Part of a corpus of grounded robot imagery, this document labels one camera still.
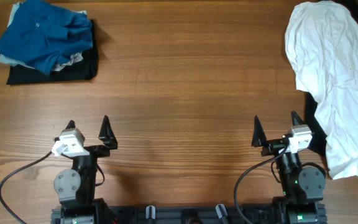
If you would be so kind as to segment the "white t-shirt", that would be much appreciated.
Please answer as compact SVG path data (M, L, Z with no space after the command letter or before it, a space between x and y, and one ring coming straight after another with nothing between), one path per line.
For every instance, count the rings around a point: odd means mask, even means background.
M296 89L317 103L330 176L358 176L358 23L336 2L303 2L291 13L285 52Z

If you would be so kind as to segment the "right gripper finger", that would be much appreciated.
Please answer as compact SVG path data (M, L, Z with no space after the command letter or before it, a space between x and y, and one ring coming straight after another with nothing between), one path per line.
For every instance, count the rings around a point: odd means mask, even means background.
M257 115L254 116L254 133L252 137L251 145L253 147L262 147L266 144L267 138L263 127L260 123L259 117Z
M296 111L291 112L291 120L294 126L304 125L304 121L300 118Z

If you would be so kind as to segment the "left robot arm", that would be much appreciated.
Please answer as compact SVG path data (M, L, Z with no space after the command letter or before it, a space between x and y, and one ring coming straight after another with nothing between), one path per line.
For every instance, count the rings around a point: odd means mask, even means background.
M118 219L102 198L95 199L96 174L101 172L98 159L109 157L117 149L117 139L108 116L104 116L98 139L99 145L85 146L85 137L70 121L55 139L52 153L72 160L72 167L59 172L53 186L61 207L51 214L53 224L117 223Z

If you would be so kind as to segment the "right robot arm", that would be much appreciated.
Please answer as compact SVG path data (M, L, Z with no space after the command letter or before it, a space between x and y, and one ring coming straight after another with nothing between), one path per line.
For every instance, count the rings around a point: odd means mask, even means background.
M258 117L254 118L253 147L261 147L262 156L274 156L278 170L276 180L283 196L258 208L252 218L256 223L324 224L328 222L323 200L326 171L312 163L302 163L299 152L309 148L313 133L295 111L291 112L293 126L280 139L268 140Z

